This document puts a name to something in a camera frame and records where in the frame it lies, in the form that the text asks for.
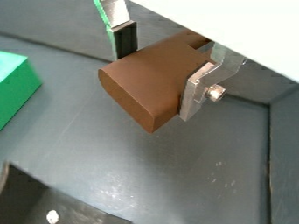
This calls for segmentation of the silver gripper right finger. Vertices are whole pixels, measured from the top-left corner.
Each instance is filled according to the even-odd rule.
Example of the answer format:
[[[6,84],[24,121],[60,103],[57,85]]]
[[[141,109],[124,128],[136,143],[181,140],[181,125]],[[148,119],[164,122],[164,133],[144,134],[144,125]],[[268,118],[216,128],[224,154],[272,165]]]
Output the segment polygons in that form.
[[[185,81],[178,110],[178,117],[184,121],[190,119],[206,99],[212,102],[221,99],[225,88],[218,83],[237,73],[245,60],[241,54],[218,43],[213,44],[209,58],[213,63],[204,62]]]

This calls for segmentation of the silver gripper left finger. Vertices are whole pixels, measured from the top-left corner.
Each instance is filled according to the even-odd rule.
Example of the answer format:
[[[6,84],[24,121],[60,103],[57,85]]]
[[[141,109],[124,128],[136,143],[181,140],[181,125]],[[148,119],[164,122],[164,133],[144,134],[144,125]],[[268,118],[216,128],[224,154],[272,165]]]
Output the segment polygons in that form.
[[[125,0],[93,0],[106,29],[113,58],[118,60],[137,50],[136,22],[130,19]]]

